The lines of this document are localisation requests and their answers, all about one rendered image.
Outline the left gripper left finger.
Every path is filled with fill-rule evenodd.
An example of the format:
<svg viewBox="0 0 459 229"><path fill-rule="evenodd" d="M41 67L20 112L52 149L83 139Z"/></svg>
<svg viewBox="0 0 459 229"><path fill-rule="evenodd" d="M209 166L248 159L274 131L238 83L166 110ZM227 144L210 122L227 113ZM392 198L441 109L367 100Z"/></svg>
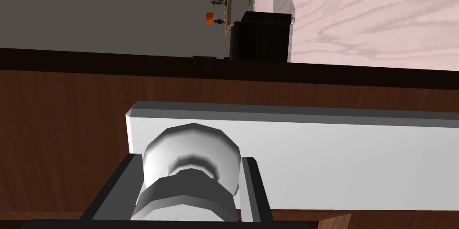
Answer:
<svg viewBox="0 0 459 229"><path fill-rule="evenodd" d="M131 220L144 184L141 154L130 153L120 162L81 220Z"/></svg>

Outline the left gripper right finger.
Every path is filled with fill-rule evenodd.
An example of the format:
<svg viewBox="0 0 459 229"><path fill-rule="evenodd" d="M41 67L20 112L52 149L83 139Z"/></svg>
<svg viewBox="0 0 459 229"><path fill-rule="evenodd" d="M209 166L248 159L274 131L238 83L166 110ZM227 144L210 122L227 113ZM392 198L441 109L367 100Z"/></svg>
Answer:
<svg viewBox="0 0 459 229"><path fill-rule="evenodd" d="M239 197L243 222L273 222L263 180L253 157L241 158Z"/></svg>

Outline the brown wooden door leaf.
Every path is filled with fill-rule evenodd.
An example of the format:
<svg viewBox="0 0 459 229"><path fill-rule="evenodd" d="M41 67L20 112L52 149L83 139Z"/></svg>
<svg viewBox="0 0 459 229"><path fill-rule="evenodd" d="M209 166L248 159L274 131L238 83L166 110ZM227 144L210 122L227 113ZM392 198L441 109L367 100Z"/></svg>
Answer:
<svg viewBox="0 0 459 229"><path fill-rule="evenodd" d="M139 100L459 112L459 71L0 48L0 229L79 218Z"/></svg>

